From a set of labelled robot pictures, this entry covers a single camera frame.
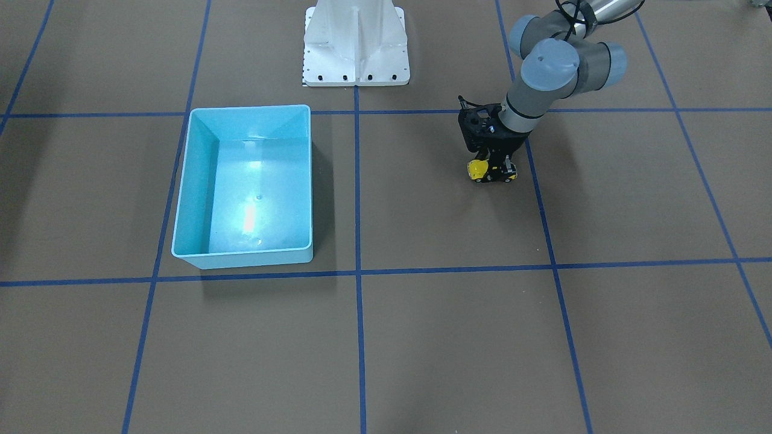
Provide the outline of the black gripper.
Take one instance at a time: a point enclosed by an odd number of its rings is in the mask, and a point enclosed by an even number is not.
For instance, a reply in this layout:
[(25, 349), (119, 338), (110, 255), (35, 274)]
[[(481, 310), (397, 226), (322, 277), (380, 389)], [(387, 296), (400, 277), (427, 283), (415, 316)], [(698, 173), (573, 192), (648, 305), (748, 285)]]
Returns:
[[(490, 181), (510, 183), (514, 180), (512, 154), (529, 137), (529, 132), (514, 131), (505, 126), (500, 116), (505, 106), (501, 102), (475, 104), (458, 96), (460, 112), (458, 125), (469, 152), (477, 153), (473, 159), (474, 171), (488, 171)], [(490, 156), (489, 153), (506, 153)]]

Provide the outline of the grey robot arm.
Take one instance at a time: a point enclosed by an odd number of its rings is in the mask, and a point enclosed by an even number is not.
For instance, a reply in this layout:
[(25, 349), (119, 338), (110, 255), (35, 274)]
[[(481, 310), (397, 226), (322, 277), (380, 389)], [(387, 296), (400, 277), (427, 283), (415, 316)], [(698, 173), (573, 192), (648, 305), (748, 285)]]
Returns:
[(522, 63), (504, 99), (491, 104), (458, 99), (460, 131), (474, 153), (467, 165), (472, 181), (513, 181), (513, 154), (554, 102), (620, 82), (628, 69), (623, 47), (588, 37), (642, 6), (642, 1), (557, 1), (546, 16), (517, 20), (508, 45)]

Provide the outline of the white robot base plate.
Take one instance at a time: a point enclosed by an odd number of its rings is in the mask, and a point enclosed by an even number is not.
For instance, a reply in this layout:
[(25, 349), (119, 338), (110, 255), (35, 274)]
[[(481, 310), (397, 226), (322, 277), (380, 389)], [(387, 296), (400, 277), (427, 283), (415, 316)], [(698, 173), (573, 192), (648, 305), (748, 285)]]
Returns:
[(392, 1), (318, 1), (304, 14), (304, 86), (405, 86), (405, 11)]

